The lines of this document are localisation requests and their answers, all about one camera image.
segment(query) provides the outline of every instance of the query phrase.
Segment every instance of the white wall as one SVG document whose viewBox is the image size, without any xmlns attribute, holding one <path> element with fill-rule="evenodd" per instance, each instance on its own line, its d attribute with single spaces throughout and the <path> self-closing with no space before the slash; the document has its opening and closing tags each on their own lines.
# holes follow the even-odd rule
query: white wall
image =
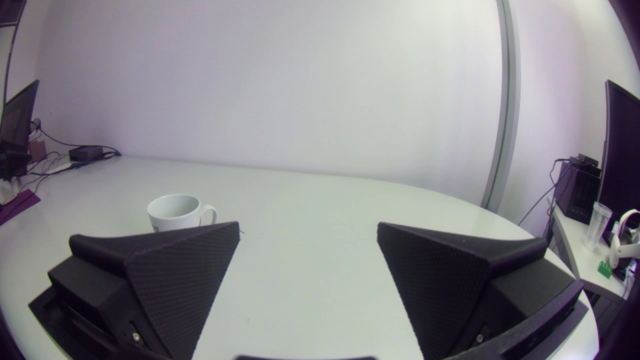
<svg viewBox="0 0 640 360">
<path fill-rule="evenodd" d="M 35 116 L 124 154 L 349 174 L 479 204 L 494 0 L 59 0 Z"/>
<path fill-rule="evenodd" d="M 547 191 L 552 162 L 602 158 L 607 79 L 640 94 L 640 72 L 608 1 L 512 0 L 518 23 L 521 101 L 511 172 L 499 214 L 518 222 Z M 557 178 L 556 167 L 554 178 Z M 545 200 L 522 227 L 541 235 Z"/>
<path fill-rule="evenodd" d="M 36 79 L 36 61 L 40 48 L 42 26 L 49 9 L 49 0 L 28 0 L 22 13 L 9 66 L 6 99 L 11 99 Z"/>
</svg>

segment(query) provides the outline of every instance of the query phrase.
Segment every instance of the mug handle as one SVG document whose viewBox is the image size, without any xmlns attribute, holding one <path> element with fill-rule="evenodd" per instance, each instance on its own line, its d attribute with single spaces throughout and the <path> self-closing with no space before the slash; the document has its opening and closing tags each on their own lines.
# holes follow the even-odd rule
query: mug handle
<svg viewBox="0 0 640 360">
<path fill-rule="evenodd" d="M 209 210 L 211 210 L 211 212 L 213 213 L 213 219 L 211 220 L 211 225 L 216 223 L 218 219 L 218 211 L 216 210 L 216 208 L 214 208 L 211 205 L 203 205 L 200 208 L 200 225 L 202 225 L 202 215 L 204 215 L 204 213 L 206 213 Z"/>
</svg>

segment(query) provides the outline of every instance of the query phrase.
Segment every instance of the white headset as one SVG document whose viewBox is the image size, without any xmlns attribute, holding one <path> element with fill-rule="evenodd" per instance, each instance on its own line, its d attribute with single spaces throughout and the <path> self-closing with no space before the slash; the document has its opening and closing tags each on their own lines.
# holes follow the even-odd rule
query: white headset
<svg viewBox="0 0 640 360">
<path fill-rule="evenodd" d="M 640 211 L 631 209 L 627 211 L 620 218 L 620 227 L 618 231 L 613 234 L 611 239 L 611 248 L 609 249 L 609 265 L 615 269 L 618 266 L 618 262 L 621 258 L 640 258 L 640 243 L 631 243 L 628 245 L 620 245 L 620 238 L 625 231 L 625 224 L 627 219 L 633 214 L 640 214 Z M 631 230 L 631 238 L 635 239 L 640 233 L 639 229 Z"/>
</svg>

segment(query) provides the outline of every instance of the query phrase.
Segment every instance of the white table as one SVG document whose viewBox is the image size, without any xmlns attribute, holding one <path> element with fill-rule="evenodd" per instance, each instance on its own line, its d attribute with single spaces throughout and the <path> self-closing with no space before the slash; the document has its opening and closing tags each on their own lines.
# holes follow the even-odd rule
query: white table
<svg viewBox="0 0 640 360">
<path fill-rule="evenodd" d="M 600 262 L 609 260 L 609 246 L 604 239 L 600 238 L 595 249 L 589 251 L 582 246 L 588 225 L 566 217 L 559 206 L 554 208 L 553 220 L 554 237 L 556 241 L 563 242 L 570 270 L 584 281 L 584 289 L 622 305 L 628 296 L 625 295 L 625 284 L 615 275 L 607 279 L 598 272 Z"/>
<path fill-rule="evenodd" d="M 147 204 L 190 193 L 237 220 L 240 241 L 194 359 L 422 359 L 387 264 L 378 222 L 500 239 L 531 235 L 473 204 L 368 179 L 118 158 L 63 173 L 42 202 L 0 227 L 0 304 L 28 359 L 63 359 L 28 308 L 70 255 L 68 237 L 150 232 Z M 551 251 L 547 259 L 569 270 Z M 584 294 L 580 301 L 587 305 Z M 555 359 L 598 352 L 593 313 Z"/>
<path fill-rule="evenodd" d="M 548 197 L 547 202 L 552 204 L 552 199 Z M 598 272 L 600 262 L 609 260 L 609 246 L 603 238 L 598 240 L 593 251 L 582 246 L 588 227 L 566 217 L 556 206 L 550 223 L 550 248 L 569 266 L 574 276 L 584 282 L 584 289 L 593 293 L 589 302 L 598 333 L 607 334 L 628 297 L 626 290 L 631 284 L 620 281 L 613 274 L 607 279 Z"/>
</svg>

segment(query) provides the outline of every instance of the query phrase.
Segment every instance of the white mug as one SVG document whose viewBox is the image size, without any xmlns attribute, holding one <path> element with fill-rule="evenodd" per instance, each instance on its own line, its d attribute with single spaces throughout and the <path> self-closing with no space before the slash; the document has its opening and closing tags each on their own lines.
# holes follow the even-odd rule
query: white mug
<svg viewBox="0 0 640 360">
<path fill-rule="evenodd" d="M 200 205 L 200 199 L 185 194 L 171 194 L 153 200 L 147 206 L 147 213 L 154 232 L 184 229 L 200 226 L 202 215 L 211 210 L 215 224 L 218 212 L 211 205 Z"/>
</svg>

